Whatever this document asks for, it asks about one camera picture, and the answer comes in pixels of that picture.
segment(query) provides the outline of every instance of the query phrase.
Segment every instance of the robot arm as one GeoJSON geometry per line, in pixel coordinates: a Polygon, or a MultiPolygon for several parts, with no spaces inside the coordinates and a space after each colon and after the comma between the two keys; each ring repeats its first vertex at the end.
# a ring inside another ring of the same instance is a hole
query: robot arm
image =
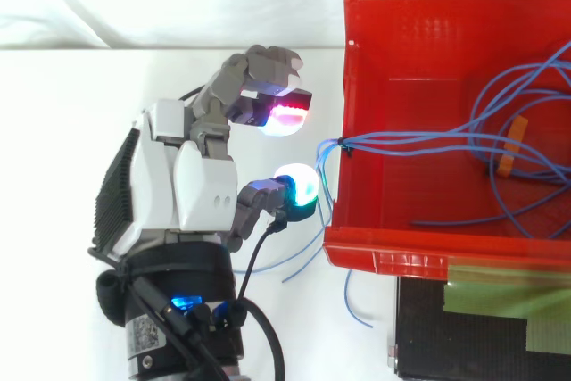
{"type": "Polygon", "coordinates": [[[224,62],[188,106],[160,100],[141,113],[97,198],[97,251],[120,261],[173,234],[229,231],[244,205],[228,120],[263,126],[278,104],[309,109],[311,94],[296,90],[301,67],[293,51],[253,46],[224,62]],[[245,89],[258,98],[241,96],[245,89]]]}
{"type": "Polygon", "coordinates": [[[242,294],[236,299],[228,251],[240,248],[262,210],[281,228],[309,217],[317,185],[302,191],[302,180],[278,172],[238,194],[228,121],[299,129],[311,100],[296,89],[301,67],[284,48],[232,55],[190,104],[185,96],[143,111],[109,167],[90,254],[114,268],[97,279],[97,296],[107,318],[126,328],[132,379],[247,379],[238,368],[246,311],[270,340],[276,379],[285,379],[269,321],[242,294]],[[245,89],[257,98],[241,96],[245,89]]]}

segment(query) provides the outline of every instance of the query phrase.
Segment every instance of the black cable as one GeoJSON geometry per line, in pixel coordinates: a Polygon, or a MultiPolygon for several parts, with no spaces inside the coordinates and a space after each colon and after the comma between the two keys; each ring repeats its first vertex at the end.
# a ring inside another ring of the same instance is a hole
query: black cable
{"type": "Polygon", "coordinates": [[[182,354],[185,360],[189,362],[191,365],[192,364],[196,365],[197,364],[196,358],[194,357],[188,346],[185,345],[180,339],[178,339],[178,336],[174,332],[172,332],[170,327],[164,321],[162,321],[162,319],[160,319],[159,316],[157,316],[157,314],[145,301],[143,301],[143,298],[141,298],[141,296],[137,293],[137,291],[132,285],[128,285],[128,290],[132,293],[133,300],[135,301],[135,303],[141,308],[141,310],[145,312],[148,318],[151,319],[155,325],[157,325],[157,327],[167,337],[169,342],[178,350],[178,352],[180,352],[180,354],[182,354]]]}
{"type": "Polygon", "coordinates": [[[286,361],[284,360],[284,352],[282,346],[279,343],[279,338],[277,338],[276,331],[271,326],[266,315],[263,311],[247,298],[241,298],[239,300],[250,314],[256,319],[264,332],[266,338],[268,338],[269,348],[271,350],[271,355],[274,359],[274,371],[276,373],[276,381],[286,381],[286,361]]]}
{"type": "Polygon", "coordinates": [[[270,229],[270,227],[271,227],[271,224],[268,227],[268,229],[266,229],[266,232],[264,232],[263,235],[260,237],[260,240],[258,240],[258,243],[256,244],[256,248],[253,249],[252,257],[250,258],[250,263],[248,264],[248,269],[246,270],[246,273],[244,275],[244,281],[242,282],[242,287],[240,287],[240,293],[238,294],[238,300],[244,298],[244,293],[246,291],[246,287],[248,286],[248,281],[250,280],[250,276],[252,275],[253,264],[256,262],[256,258],[258,257],[258,252],[260,251],[261,245],[264,244],[264,241],[266,241],[266,238],[268,238],[268,236],[270,234],[273,234],[273,232],[274,232],[270,229]]]}
{"type": "MultiPolygon", "coordinates": [[[[147,303],[145,303],[145,301],[143,301],[143,298],[141,298],[141,296],[137,293],[137,291],[132,285],[129,285],[128,289],[133,294],[133,299],[135,300],[135,303],[145,312],[145,314],[149,317],[149,319],[151,319],[153,323],[157,325],[157,327],[164,333],[169,342],[178,350],[178,352],[182,354],[182,356],[185,358],[187,362],[187,366],[189,367],[189,369],[192,368],[193,366],[197,367],[198,362],[196,361],[196,358],[194,357],[188,346],[185,343],[183,343],[180,339],[178,339],[178,336],[172,331],[169,325],[164,323],[162,319],[160,319],[156,315],[153,309],[147,303]]],[[[214,372],[216,372],[221,381],[229,381],[228,375],[226,375],[224,369],[220,366],[219,362],[216,360],[214,356],[212,356],[212,354],[208,351],[208,349],[203,343],[199,343],[196,346],[196,349],[204,358],[206,363],[211,365],[212,369],[214,370],[214,372]]]]}
{"type": "Polygon", "coordinates": [[[238,300],[244,298],[244,293],[246,291],[246,287],[248,286],[248,281],[250,280],[250,276],[252,275],[253,264],[256,262],[256,258],[258,257],[258,252],[260,251],[261,245],[264,244],[266,238],[275,232],[283,231],[287,227],[287,220],[285,218],[278,218],[271,222],[268,227],[266,228],[266,232],[260,237],[258,243],[256,244],[256,248],[253,249],[252,257],[250,258],[250,263],[248,264],[248,269],[244,275],[244,281],[242,282],[242,287],[240,287],[240,293],[238,294],[238,300]]]}
{"type": "Polygon", "coordinates": [[[198,93],[200,93],[203,90],[203,88],[204,88],[204,85],[202,85],[201,87],[198,87],[197,89],[193,89],[190,93],[184,94],[178,100],[185,102],[186,100],[188,100],[193,95],[197,95],[198,93]]]}
{"type": "Polygon", "coordinates": [[[220,366],[218,360],[216,360],[211,352],[208,351],[206,345],[199,343],[197,348],[198,352],[201,354],[201,356],[203,356],[204,360],[206,360],[206,362],[212,366],[216,372],[216,375],[218,375],[222,381],[230,381],[230,378],[228,378],[228,375],[226,375],[226,372],[224,372],[224,369],[220,366]]]}

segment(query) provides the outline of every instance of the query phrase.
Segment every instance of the white table surface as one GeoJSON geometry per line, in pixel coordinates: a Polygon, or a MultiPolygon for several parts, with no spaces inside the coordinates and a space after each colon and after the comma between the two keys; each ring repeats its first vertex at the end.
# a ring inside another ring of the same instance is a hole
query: white table surface
{"type": "MultiPolygon", "coordinates": [[[[105,267],[87,256],[94,202],[112,158],[137,113],[157,98],[176,98],[206,81],[232,51],[4,51],[0,52],[3,115],[2,227],[4,379],[33,374],[72,380],[127,379],[124,332],[108,322],[95,297],[105,267]]],[[[290,162],[313,164],[316,145],[341,135],[343,50],[300,50],[304,88],[313,92],[304,128],[291,137],[265,137],[234,126],[229,151],[239,186],[270,177],[290,162]]],[[[338,153],[328,164],[336,188],[338,153]]],[[[244,269],[257,237],[233,255],[244,269]]],[[[314,216],[272,236],[257,266],[302,248],[319,230],[314,216]]],[[[299,277],[317,249],[269,273],[252,277],[247,295],[269,316],[285,352],[287,379],[385,381],[393,339],[392,277],[357,272],[352,307],[375,328],[355,322],[343,304],[346,269],[321,254],[299,277]]],[[[243,373],[273,379],[269,347],[253,320],[243,329],[243,373]]]]}

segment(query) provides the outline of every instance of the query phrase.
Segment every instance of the blue cable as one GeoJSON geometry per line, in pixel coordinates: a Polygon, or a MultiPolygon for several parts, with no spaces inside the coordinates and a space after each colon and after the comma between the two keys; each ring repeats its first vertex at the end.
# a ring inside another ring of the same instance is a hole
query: blue cable
{"type": "MultiPolygon", "coordinates": [[[[563,193],[565,193],[566,191],[568,191],[569,189],[571,189],[571,185],[565,185],[563,187],[561,187],[560,189],[558,189],[557,191],[545,196],[544,198],[542,198],[541,200],[536,201],[533,204],[529,204],[526,207],[513,211],[511,214],[514,216],[519,216],[520,214],[524,214],[527,213],[528,211],[531,211],[533,209],[536,209],[537,207],[539,207],[540,205],[544,205],[545,203],[547,203],[548,201],[552,200],[553,198],[555,198],[558,195],[561,195],[563,193]]],[[[415,225],[415,226],[419,226],[419,227],[465,227],[468,225],[476,225],[479,223],[488,223],[488,222],[494,222],[495,220],[504,220],[506,219],[508,216],[506,214],[501,214],[499,216],[491,216],[490,218],[481,218],[481,219],[470,219],[470,220],[457,220],[457,221],[453,221],[453,222],[434,222],[434,221],[425,221],[425,220],[414,220],[413,222],[411,222],[411,225],[415,225]]]]}
{"type": "MultiPolygon", "coordinates": [[[[461,220],[461,221],[453,221],[453,222],[429,222],[429,221],[416,221],[413,222],[414,225],[419,226],[464,226],[464,225],[472,225],[477,223],[485,223],[500,219],[510,219],[513,224],[522,232],[524,236],[531,235],[521,226],[518,221],[515,219],[516,216],[533,210],[542,204],[550,201],[551,199],[555,198],[558,195],[563,194],[569,188],[571,188],[571,180],[567,178],[566,174],[571,173],[571,167],[558,165],[557,163],[552,162],[542,153],[536,151],[529,145],[525,145],[521,142],[503,137],[503,133],[507,129],[507,127],[512,123],[512,121],[519,115],[521,112],[541,103],[547,103],[549,101],[555,100],[571,100],[571,95],[561,93],[559,91],[553,91],[549,89],[528,89],[529,85],[534,83],[538,76],[540,76],[546,69],[554,68],[559,75],[566,81],[566,83],[571,87],[571,79],[565,73],[565,70],[571,70],[571,62],[561,61],[558,58],[569,48],[571,47],[571,41],[561,47],[554,55],[552,55],[546,62],[543,63],[530,63],[530,64],[523,64],[519,66],[512,67],[507,69],[500,74],[498,74],[495,78],[493,78],[486,86],[482,89],[479,93],[474,105],[472,106],[472,111],[470,113],[470,121],[454,128],[447,132],[377,132],[377,133],[368,133],[361,136],[355,136],[350,138],[345,138],[343,141],[343,145],[346,147],[371,152],[371,153],[380,153],[383,155],[390,155],[390,156],[417,156],[423,154],[430,154],[430,153],[443,153],[443,152],[450,152],[450,151],[470,151],[477,159],[482,162],[486,162],[489,165],[490,169],[490,178],[491,178],[491,185],[492,190],[496,199],[498,200],[499,205],[504,211],[503,215],[493,216],[489,218],[482,218],[482,219],[471,219],[471,220],[461,220]],[[505,86],[495,97],[489,102],[484,109],[480,112],[480,114],[476,117],[476,112],[478,111],[479,105],[492,88],[492,86],[497,83],[500,79],[508,76],[510,73],[514,73],[516,71],[521,70],[531,70],[527,73],[517,77],[516,79],[512,80],[507,86],[505,86]],[[533,100],[531,103],[526,104],[524,107],[520,108],[516,113],[514,113],[502,126],[501,131],[497,135],[489,135],[481,132],[484,128],[485,120],[492,117],[495,113],[499,112],[501,109],[506,107],[510,104],[513,100],[521,95],[547,95],[545,97],[533,100]],[[461,132],[462,130],[468,129],[469,132],[461,132]],[[398,138],[394,140],[379,140],[380,137],[410,137],[410,138],[398,138]],[[379,145],[406,145],[410,143],[419,143],[425,142],[430,140],[435,140],[437,138],[466,138],[468,140],[467,145],[448,145],[443,147],[436,147],[431,149],[420,149],[414,151],[388,151],[383,149],[377,149],[375,147],[370,147],[369,145],[379,146],[379,145]],[[491,140],[492,146],[481,146],[482,140],[491,140]],[[511,143],[513,145],[517,145],[518,147],[528,151],[530,154],[534,155],[535,157],[530,157],[528,155],[524,155],[521,153],[512,153],[511,151],[503,150],[497,147],[499,142],[504,143],[511,143]],[[535,164],[539,164],[548,168],[548,170],[538,170],[538,171],[522,171],[518,169],[513,169],[511,171],[511,175],[514,177],[521,177],[521,178],[528,178],[534,180],[541,180],[546,183],[551,184],[561,184],[563,187],[558,189],[557,191],[551,193],[543,197],[541,200],[529,204],[528,206],[519,209],[517,211],[510,211],[508,207],[503,202],[501,195],[498,191],[495,174],[494,174],[494,156],[493,154],[507,154],[514,156],[519,159],[523,159],[535,164]]],[[[289,258],[278,262],[274,265],[262,268],[262,269],[255,269],[253,272],[262,272],[268,269],[273,269],[283,263],[286,263],[295,257],[301,255],[310,246],[315,243],[318,238],[321,236],[322,232],[325,230],[326,225],[332,219],[332,211],[333,211],[333,198],[329,192],[329,188],[327,185],[327,176],[325,173],[325,163],[327,161],[327,157],[331,154],[331,152],[338,146],[338,141],[336,139],[328,139],[321,142],[318,145],[317,152],[316,152],[316,165],[315,169],[319,175],[319,180],[321,182],[322,190],[325,196],[325,200],[327,203],[327,208],[329,209],[329,216],[327,222],[323,219],[323,213],[321,211],[321,207],[319,204],[319,216],[321,220],[322,228],[321,230],[306,244],[306,246],[301,249],[298,253],[290,256],[289,258]]],[[[557,238],[563,232],[571,228],[571,220],[566,223],[563,227],[561,227],[558,231],[553,233],[550,238],[557,238]]],[[[320,254],[323,248],[319,247],[319,249],[311,256],[309,260],[305,262],[305,264],[295,271],[294,274],[285,278],[283,282],[287,282],[290,279],[299,275],[302,271],[304,271],[311,262],[320,254]]],[[[351,271],[349,271],[347,278],[345,280],[345,305],[347,306],[347,310],[350,314],[357,320],[359,323],[363,324],[367,327],[372,327],[371,325],[363,322],[359,318],[355,316],[352,312],[351,307],[349,305],[348,297],[347,297],[347,290],[349,285],[349,278],[351,276],[351,271]]]]}
{"type": "Polygon", "coordinates": [[[291,280],[292,278],[294,278],[295,276],[300,274],[304,269],[306,269],[308,267],[308,265],[310,263],[313,262],[313,260],[317,257],[318,254],[321,253],[322,250],[323,250],[323,247],[320,246],[319,249],[315,253],[313,253],[313,256],[311,256],[310,259],[307,262],[305,262],[301,268],[299,268],[297,271],[295,271],[295,273],[292,274],[291,276],[284,278],[282,280],[282,283],[287,283],[289,280],[291,280]]]}
{"type": "Polygon", "coordinates": [[[557,231],[555,231],[553,234],[551,234],[550,239],[557,238],[558,236],[563,234],[565,231],[567,231],[569,228],[571,228],[571,220],[568,223],[566,223],[565,225],[563,225],[561,228],[559,228],[557,231]]]}
{"type": "Polygon", "coordinates": [[[351,278],[351,274],[352,274],[353,270],[349,269],[349,272],[347,273],[347,278],[345,279],[345,307],[347,307],[347,311],[349,311],[349,314],[351,314],[351,316],[357,320],[359,323],[361,323],[361,325],[366,326],[370,329],[373,328],[372,325],[370,325],[369,323],[364,322],[363,320],[359,319],[355,313],[353,312],[353,310],[351,309],[351,305],[349,305],[349,295],[348,295],[348,291],[349,291],[349,278],[351,278]]]}

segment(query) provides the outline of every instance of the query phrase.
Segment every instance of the red storage box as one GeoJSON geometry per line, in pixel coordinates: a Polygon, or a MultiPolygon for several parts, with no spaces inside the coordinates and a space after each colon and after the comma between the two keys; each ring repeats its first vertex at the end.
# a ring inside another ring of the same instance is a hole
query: red storage box
{"type": "MultiPolygon", "coordinates": [[[[477,95],[498,73],[544,62],[571,40],[571,0],[345,0],[345,20],[346,137],[455,128],[468,121],[477,95]]],[[[562,59],[571,61],[571,53],[562,59]]],[[[569,92],[555,71],[537,85],[569,92]]],[[[542,104],[525,115],[524,142],[571,165],[571,103],[542,104]]],[[[462,228],[411,225],[502,214],[486,169],[466,152],[409,158],[344,153],[324,244],[329,260],[433,279],[447,279],[449,263],[571,269],[571,230],[548,240],[522,237],[508,219],[462,228]]],[[[498,186],[511,210],[555,190],[513,178],[498,178],[498,186]]],[[[571,192],[518,219],[534,236],[548,235],[571,219],[571,192]]]]}

